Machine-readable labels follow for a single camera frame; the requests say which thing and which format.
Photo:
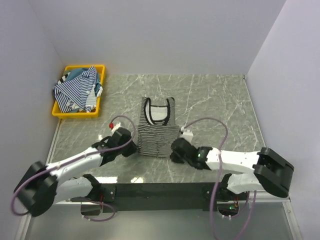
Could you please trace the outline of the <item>black striped tank top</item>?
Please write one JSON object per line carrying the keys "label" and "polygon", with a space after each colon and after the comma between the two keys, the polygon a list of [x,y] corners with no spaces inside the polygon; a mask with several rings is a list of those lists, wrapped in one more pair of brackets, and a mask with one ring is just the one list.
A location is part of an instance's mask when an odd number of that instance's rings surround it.
{"label": "black striped tank top", "polygon": [[166,105],[153,105],[143,97],[138,121],[137,146],[139,154],[154,158],[168,158],[171,145],[178,138],[180,127],[176,124],[175,99],[165,99]]}

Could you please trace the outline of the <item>blue white striped tank top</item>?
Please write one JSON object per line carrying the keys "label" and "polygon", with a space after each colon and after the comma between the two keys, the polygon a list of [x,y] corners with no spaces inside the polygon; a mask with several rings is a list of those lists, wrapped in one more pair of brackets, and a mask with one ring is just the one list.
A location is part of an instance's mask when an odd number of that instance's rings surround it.
{"label": "blue white striped tank top", "polygon": [[85,104],[89,92],[96,86],[97,69],[90,66],[77,77],[66,80],[64,75],[53,89],[55,100],[62,113],[86,112]]}

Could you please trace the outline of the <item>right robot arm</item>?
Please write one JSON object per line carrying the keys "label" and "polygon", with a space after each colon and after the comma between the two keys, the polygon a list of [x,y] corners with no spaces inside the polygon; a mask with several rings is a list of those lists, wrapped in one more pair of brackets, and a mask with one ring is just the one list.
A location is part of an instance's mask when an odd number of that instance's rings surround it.
{"label": "right robot arm", "polygon": [[228,171],[219,187],[222,201],[251,191],[266,191],[287,198],[294,173],[294,166],[269,147],[259,151],[237,152],[215,147],[194,147],[184,138],[171,145],[170,159],[187,163],[198,170]]}

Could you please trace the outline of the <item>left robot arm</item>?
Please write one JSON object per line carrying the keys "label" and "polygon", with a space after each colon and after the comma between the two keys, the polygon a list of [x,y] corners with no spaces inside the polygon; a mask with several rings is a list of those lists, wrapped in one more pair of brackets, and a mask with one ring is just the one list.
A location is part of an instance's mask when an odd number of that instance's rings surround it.
{"label": "left robot arm", "polygon": [[18,199],[32,217],[44,214],[53,204],[82,198],[88,202],[109,202],[107,191],[91,174],[77,174],[101,167],[119,155],[131,156],[137,151],[134,134],[119,127],[83,152],[67,159],[44,165],[37,161],[26,171],[14,189]]}

